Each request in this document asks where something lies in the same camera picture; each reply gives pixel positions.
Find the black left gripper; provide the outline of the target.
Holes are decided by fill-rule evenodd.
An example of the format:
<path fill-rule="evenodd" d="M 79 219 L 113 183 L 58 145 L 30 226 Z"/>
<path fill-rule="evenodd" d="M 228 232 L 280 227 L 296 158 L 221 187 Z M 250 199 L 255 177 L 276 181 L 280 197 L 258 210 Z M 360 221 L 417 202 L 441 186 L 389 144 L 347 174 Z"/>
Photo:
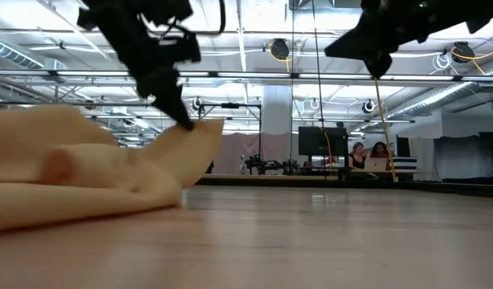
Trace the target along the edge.
<path fill-rule="evenodd" d="M 118 59 L 136 78 L 139 96 L 154 96 L 151 103 L 184 129 L 193 129 L 181 99 L 182 86 L 175 63 L 201 61 L 195 33 L 183 28 L 183 36 L 169 36 L 162 45 L 151 37 L 145 21 L 156 25 L 177 26 L 193 14 L 189 0 L 82 0 L 77 24 L 87 31 L 98 28 L 117 53 Z"/>

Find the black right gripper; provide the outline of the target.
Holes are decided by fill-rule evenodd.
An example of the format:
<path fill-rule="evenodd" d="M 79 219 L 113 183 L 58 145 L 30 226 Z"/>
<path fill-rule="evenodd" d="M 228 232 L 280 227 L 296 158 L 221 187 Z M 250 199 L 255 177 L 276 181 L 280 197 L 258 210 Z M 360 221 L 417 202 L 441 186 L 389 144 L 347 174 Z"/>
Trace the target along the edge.
<path fill-rule="evenodd" d="M 349 32 L 324 49 L 327 57 L 358 59 L 375 79 L 389 70 L 391 49 L 431 34 L 435 0 L 361 0 L 362 15 Z"/>

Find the orange waffle weave towel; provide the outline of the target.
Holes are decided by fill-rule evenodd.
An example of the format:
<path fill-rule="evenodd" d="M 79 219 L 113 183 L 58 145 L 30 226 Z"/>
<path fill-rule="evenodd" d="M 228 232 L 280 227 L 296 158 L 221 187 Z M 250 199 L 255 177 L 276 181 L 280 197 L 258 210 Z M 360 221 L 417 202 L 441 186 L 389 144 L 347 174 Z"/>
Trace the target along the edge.
<path fill-rule="evenodd" d="M 0 231 L 177 206 L 222 140 L 221 120 L 122 148 L 68 106 L 0 110 Z"/>

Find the pink curtain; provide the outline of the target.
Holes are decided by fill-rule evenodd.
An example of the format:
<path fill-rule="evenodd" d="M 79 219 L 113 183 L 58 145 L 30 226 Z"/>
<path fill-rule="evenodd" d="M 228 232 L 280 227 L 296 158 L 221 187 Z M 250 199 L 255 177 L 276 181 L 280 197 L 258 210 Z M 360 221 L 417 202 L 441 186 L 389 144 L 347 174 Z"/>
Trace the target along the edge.
<path fill-rule="evenodd" d="M 305 157 L 298 154 L 297 134 L 242 134 L 233 133 L 222 136 L 218 154 L 214 158 L 213 174 L 240 174 L 241 156 L 246 159 L 261 154 L 265 161 L 283 163 L 289 159 L 299 163 Z"/>

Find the black computer monitor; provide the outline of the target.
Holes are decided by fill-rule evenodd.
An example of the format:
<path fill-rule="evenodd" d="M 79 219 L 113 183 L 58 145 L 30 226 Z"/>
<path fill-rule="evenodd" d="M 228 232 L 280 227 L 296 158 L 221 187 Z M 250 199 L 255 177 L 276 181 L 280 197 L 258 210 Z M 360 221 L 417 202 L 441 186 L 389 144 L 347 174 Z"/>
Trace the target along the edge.
<path fill-rule="evenodd" d="M 299 127 L 298 153 L 302 156 L 346 156 L 348 134 L 345 128 Z"/>

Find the person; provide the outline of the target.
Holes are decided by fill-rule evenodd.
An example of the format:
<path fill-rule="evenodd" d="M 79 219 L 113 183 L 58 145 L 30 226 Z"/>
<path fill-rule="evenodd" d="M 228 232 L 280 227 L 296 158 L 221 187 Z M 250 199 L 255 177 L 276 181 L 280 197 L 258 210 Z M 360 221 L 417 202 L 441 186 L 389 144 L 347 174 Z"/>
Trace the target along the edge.
<path fill-rule="evenodd" d="M 348 167 L 350 169 L 364 169 L 365 161 L 364 145 L 361 142 L 356 142 L 352 147 L 351 153 L 348 155 Z"/>
<path fill-rule="evenodd" d="M 372 148 L 370 157 L 385 159 L 385 170 L 390 170 L 389 150 L 385 143 L 377 142 Z"/>

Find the small black monitor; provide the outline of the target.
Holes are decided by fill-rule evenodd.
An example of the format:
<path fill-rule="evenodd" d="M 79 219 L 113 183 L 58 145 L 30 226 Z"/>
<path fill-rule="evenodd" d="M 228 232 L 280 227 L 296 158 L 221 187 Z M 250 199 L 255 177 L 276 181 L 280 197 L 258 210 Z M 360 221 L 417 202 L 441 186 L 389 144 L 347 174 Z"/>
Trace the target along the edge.
<path fill-rule="evenodd" d="M 397 136 L 396 151 L 398 157 L 410 157 L 409 139 L 407 137 Z"/>

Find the silver laptop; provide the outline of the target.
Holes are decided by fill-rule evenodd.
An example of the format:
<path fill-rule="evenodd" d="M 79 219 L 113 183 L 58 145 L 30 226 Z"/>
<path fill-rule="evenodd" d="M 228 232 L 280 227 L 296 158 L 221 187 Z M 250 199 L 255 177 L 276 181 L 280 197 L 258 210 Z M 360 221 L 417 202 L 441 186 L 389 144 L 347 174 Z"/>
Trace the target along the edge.
<path fill-rule="evenodd" d="M 387 170 L 387 166 L 388 166 L 387 158 L 370 157 L 365 161 L 364 171 L 370 173 L 385 172 Z"/>

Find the black white striped box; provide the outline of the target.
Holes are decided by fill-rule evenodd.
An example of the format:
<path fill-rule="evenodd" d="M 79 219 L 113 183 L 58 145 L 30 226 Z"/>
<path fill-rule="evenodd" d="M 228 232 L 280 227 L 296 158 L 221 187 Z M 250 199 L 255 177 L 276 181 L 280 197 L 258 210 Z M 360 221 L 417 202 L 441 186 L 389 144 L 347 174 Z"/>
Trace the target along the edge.
<path fill-rule="evenodd" d="M 416 157 L 394 157 L 393 165 L 396 171 L 416 171 L 418 159 Z"/>

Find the white curtain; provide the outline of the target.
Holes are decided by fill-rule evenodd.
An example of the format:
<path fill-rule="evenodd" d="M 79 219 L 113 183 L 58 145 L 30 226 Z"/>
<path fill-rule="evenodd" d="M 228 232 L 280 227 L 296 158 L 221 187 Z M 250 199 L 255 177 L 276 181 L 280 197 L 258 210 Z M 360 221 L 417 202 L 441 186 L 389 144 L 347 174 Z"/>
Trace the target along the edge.
<path fill-rule="evenodd" d="M 434 152 L 442 180 L 493 177 L 492 143 L 479 136 L 436 139 Z"/>

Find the black metal stand frame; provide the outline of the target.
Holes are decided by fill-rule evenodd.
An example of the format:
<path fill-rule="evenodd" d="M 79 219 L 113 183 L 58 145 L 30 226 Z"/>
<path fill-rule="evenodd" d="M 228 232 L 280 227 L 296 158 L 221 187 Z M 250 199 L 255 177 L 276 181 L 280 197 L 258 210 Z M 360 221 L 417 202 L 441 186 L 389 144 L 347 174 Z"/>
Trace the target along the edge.
<path fill-rule="evenodd" d="M 198 119 L 205 119 L 210 112 L 212 112 L 215 108 L 224 108 L 224 109 L 240 109 L 245 108 L 248 112 L 250 112 L 259 122 L 259 144 L 258 144 L 258 153 L 262 154 L 262 108 L 261 104 L 239 104 L 235 102 L 226 102 L 220 104 L 199 104 L 198 105 Z"/>

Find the black aluminium table frame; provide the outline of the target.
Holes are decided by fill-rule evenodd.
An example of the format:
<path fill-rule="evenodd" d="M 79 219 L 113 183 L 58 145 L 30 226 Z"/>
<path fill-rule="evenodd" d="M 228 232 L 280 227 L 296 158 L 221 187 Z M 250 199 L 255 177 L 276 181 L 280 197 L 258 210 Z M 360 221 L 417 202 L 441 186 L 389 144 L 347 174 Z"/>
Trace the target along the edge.
<path fill-rule="evenodd" d="M 471 197 L 493 198 L 493 185 L 468 185 L 438 182 L 382 182 L 382 181 L 331 181 L 322 177 L 240 177 L 206 176 L 197 181 L 197 185 L 216 186 L 258 186 L 258 187 L 294 187 L 321 189 L 401 189 L 429 193 L 447 193 Z"/>

